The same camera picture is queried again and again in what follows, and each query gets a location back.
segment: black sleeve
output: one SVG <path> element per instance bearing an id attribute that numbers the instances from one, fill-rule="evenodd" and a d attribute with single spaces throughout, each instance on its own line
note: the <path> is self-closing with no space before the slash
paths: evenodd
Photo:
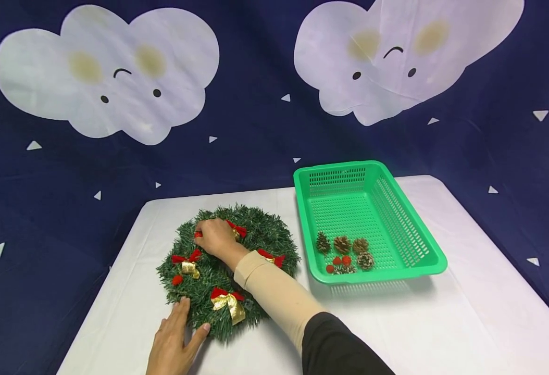
<path id="1" fill-rule="evenodd" d="M 393 371 L 336 316 L 314 315 L 302 340 L 304 375 L 394 375 Z"/>

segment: arm sleeve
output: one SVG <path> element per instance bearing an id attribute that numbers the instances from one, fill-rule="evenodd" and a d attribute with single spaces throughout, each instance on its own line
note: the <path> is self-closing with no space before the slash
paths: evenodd
<path id="1" fill-rule="evenodd" d="M 368 345 L 328 312 L 309 320 L 302 350 L 305 375 L 394 375 Z"/>
<path id="2" fill-rule="evenodd" d="M 306 324 L 325 309 L 293 277 L 257 252 L 239 261 L 234 279 L 281 327 L 301 356 Z"/>

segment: red bow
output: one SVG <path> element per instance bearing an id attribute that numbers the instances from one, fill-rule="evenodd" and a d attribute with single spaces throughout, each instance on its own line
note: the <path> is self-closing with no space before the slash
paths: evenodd
<path id="1" fill-rule="evenodd" d="M 227 291 L 225 291 L 224 289 L 221 289 L 221 288 L 214 288 L 214 290 L 212 291 L 212 294 L 210 296 L 210 299 L 215 299 L 216 297 L 220 297 L 220 296 L 227 296 L 227 295 L 232 295 L 235 297 L 236 300 L 238 301 L 243 301 L 245 300 L 245 297 L 240 295 L 238 292 L 232 292 L 232 293 L 229 293 Z"/>
<path id="2" fill-rule="evenodd" d="M 240 226 L 236 226 L 235 224 L 233 224 L 231 221 L 228 221 L 228 224 L 231 228 L 233 228 L 233 230 L 237 233 L 239 233 L 239 236 L 241 236 L 242 238 L 245 238 L 247 236 L 247 229 L 243 228 L 243 227 L 240 227 Z"/>
<path id="3" fill-rule="evenodd" d="M 283 266 L 283 261 L 285 260 L 285 256 L 282 255 L 280 257 L 274 257 L 270 253 L 267 253 L 264 251 L 264 249 L 258 249 L 258 253 L 266 258 L 267 261 L 274 264 L 278 268 L 281 268 Z"/>
<path id="4" fill-rule="evenodd" d="M 188 260 L 185 257 L 180 257 L 178 255 L 173 255 L 172 256 L 172 263 L 183 263 L 184 261 L 188 261 L 189 263 L 193 263 L 195 261 L 198 261 L 199 257 L 201 257 L 201 252 L 199 251 L 199 249 L 195 249 L 191 253 L 191 256 L 189 257 Z"/>

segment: dark blue backdrop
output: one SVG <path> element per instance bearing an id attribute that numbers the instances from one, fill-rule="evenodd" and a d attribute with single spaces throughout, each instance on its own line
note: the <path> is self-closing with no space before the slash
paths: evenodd
<path id="1" fill-rule="evenodd" d="M 0 42 L 59 34 L 89 3 L 126 21 L 187 9 L 218 36 L 220 64 L 204 110 L 156 146 L 84 137 L 0 92 L 0 374 L 57 371 L 145 202 L 292 186 L 295 168 L 322 163 L 377 159 L 441 179 L 549 305 L 549 114 L 532 114 L 549 110 L 549 0 L 526 0 L 511 35 L 449 90 L 372 127 L 326 114 L 295 72 L 295 36 L 323 1 L 2 0 Z M 33 140 L 43 148 L 27 151 Z"/>

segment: wrist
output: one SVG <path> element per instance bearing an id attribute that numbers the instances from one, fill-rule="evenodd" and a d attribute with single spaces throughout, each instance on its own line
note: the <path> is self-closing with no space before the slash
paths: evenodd
<path id="1" fill-rule="evenodd" d="M 246 249 L 242 244 L 235 242 L 223 249 L 222 258 L 220 260 L 224 261 L 224 264 L 235 272 L 236 266 L 243 259 L 244 256 L 249 254 L 249 250 Z"/>

